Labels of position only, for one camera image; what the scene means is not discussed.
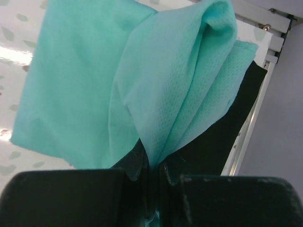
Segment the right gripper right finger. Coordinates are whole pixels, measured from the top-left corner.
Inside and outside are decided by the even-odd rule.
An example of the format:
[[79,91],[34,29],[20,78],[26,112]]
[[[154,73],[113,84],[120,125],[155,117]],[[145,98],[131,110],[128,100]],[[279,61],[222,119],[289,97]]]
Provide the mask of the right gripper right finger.
[[300,227],[303,206],[275,177],[200,175],[178,156],[160,164],[162,227]]

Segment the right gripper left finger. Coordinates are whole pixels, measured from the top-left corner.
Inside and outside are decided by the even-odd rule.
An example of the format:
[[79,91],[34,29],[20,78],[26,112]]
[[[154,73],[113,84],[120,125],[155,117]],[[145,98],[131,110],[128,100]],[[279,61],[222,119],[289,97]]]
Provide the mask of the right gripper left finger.
[[141,141],[109,169],[14,176],[0,197],[3,227],[143,227],[149,218],[148,158]]

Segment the teal green t-shirt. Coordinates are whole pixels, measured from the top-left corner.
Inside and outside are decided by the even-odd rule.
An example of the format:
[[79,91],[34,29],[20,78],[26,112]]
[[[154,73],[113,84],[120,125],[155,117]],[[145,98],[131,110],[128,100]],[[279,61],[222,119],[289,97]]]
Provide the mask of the teal green t-shirt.
[[10,140],[80,169],[140,140],[155,169],[228,112],[257,48],[228,0],[50,0]]

